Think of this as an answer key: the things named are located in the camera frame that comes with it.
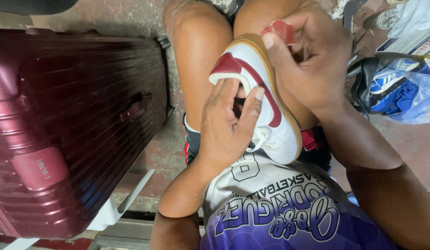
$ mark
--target rimowa suitcase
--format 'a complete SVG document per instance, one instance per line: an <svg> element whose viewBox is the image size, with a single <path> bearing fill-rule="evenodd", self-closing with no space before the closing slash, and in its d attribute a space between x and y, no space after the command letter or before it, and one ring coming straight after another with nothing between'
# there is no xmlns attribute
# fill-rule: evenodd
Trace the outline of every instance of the rimowa suitcase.
<svg viewBox="0 0 430 250"><path fill-rule="evenodd" d="M166 106L153 40L0 30L0 233L84 231Z"/></svg>

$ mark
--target gum sole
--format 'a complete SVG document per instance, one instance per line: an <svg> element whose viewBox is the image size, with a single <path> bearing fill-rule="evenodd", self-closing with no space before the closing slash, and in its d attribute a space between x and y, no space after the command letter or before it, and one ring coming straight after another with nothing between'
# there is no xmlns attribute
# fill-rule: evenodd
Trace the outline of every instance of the gum sole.
<svg viewBox="0 0 430 250"><path fill-rule="evenodd" d="M244 34L237 37L233 42L231 42L228 45L226 50L237 44L246 44L247 46L251 47L260 56L261 60L265 62L264 66L266 67L267 75L269 76L272 94L275 97L275 100L277 101L278 107L282 111L284 117L286 117L287 121L289 122L295 134L295 139L297 141L297 154L294 160L292 161L294 162L300 155L301 148L303 147L303 140L301 138L300 126L298 125L296 119L294 118L290 110L284 104L283 99L281 99L281 96L277 91L277 84L275 80L275 69L270 64L269 55L267 54L267 49L264 47L261 37L256 34Z"/></svg>

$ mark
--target red sandpaper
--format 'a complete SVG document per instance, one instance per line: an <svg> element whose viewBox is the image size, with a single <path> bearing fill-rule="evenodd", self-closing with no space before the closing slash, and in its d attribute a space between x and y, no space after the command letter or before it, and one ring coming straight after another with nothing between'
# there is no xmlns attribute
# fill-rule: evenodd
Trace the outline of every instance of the red sandpaper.
<svg viewBox="0 0 430 250"><path fill-rule="evenodd" d="M273 21L269 26L260 31L260 37L263 37L263 35L268 32L277 34L284 40L286 45L294 43L294 29L281 20Z"/></svg>

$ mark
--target hand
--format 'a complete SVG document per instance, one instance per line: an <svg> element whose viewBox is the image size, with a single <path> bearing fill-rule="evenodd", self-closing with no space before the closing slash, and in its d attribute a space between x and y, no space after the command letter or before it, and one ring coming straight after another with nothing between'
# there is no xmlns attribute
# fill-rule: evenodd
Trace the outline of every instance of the hand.
<svg viewBox="0 0 430 250"><path fill-rule="evenodd" d="M294 29L292 49L304 49L309 57L296 63L283 40L267 33L262 39L270 61L284 88L320 118L345 100L347 61L352 45L350 33L323 10L310 6L283 21Z"/></svg>
<svg viewBox="0 0 430 250"><path fill-rule="evenodd" d="M239 80L221 79L202 110L201 145L195 161L215 176L245 152L261 113L264 89L257 87L247 96L240 118L235 116L232 109L238 88Z"/></svg>

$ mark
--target white leather sneaker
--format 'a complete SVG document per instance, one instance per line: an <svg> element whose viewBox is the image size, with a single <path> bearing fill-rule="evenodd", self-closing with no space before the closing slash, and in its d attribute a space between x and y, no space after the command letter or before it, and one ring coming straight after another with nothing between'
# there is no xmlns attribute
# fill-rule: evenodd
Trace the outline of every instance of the white leather sneaker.
<svg viewBox="0 0 430 250"><path fill-rule="evenodd" d="M245 34L229 44L210 73L209 81L217 84L222 78L239 79L246 96L258 86L265 90L252 137L255 148L247 151L262 148L279 164L295 161L302 148L300 127L278 93L275 69L260 36Z"/></svg>

